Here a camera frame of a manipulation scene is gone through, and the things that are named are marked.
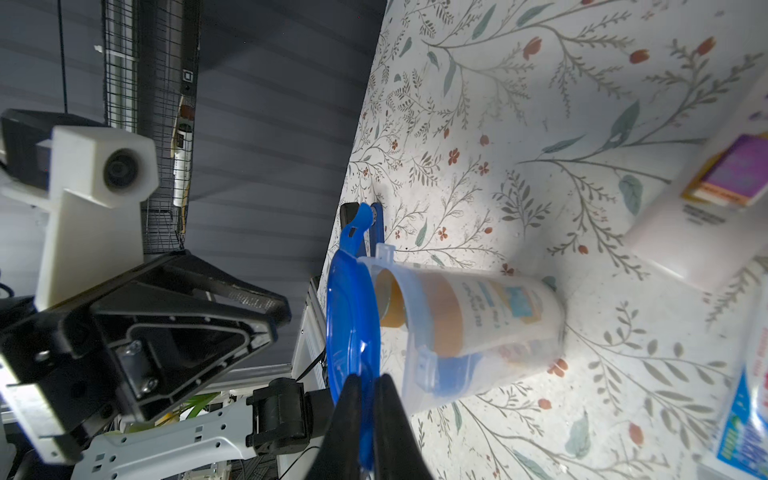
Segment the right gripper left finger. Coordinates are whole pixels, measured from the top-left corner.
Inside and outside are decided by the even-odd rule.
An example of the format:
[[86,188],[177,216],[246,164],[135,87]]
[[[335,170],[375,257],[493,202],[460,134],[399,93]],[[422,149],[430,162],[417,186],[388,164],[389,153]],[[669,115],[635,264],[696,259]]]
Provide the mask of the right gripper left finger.
[[359,444],[362,424],[361,379],[350,374],[335,406],[306,480],[356,480],[360,478]]

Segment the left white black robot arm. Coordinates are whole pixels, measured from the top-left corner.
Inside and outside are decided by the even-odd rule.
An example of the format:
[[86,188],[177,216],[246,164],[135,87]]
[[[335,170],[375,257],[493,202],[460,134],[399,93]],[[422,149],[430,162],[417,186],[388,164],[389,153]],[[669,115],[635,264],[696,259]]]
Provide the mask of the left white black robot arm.
[[158,257],[52,306],[1,301],[1,398],[41,461],[77,479],[151,479],[253,456],[236,403],[161,418],[274,344],[287,299],[189,252]]

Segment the blue-lid clear container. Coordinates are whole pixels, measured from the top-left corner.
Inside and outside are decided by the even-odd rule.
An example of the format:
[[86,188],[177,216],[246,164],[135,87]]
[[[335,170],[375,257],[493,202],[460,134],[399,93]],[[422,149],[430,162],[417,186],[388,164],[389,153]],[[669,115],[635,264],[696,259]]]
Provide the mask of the blue-lid clear container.
[[381,326],[402,332],[398,391],[409,414],[508,386],[562,356],[565,308],[541,280],[400,263],[384,244],[360,261]]

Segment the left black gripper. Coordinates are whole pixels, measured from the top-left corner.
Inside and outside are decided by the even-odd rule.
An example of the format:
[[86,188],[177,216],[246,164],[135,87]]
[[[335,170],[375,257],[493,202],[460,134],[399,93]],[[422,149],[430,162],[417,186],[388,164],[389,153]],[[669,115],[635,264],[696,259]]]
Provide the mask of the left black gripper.
[[[1,396],[41,460],[73,465],[115,417],[149,422],[269,348],[287,298],[188,251],[39,311],[1,301]],[[153,323],[155,317],[264,322]]]

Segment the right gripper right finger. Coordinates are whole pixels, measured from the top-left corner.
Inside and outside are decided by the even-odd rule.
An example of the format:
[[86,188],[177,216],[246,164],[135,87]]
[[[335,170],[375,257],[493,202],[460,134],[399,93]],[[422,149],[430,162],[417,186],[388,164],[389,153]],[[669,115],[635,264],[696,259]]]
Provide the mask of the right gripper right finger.
[[391,376],[374,385],[373,448],[376,479],[432,480]]

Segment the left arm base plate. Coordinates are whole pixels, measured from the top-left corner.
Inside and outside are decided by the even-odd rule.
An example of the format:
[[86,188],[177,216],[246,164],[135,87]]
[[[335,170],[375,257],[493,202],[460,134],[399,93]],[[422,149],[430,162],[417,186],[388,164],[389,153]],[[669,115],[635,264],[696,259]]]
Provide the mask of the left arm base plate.
[[310,280],[301,332],[290,375],[275,378],[246,398],[252,431],[245,445],[258,457],[304,460],[319,447],[333,413],[327,386],[326,320],[319,302],[319,278]]

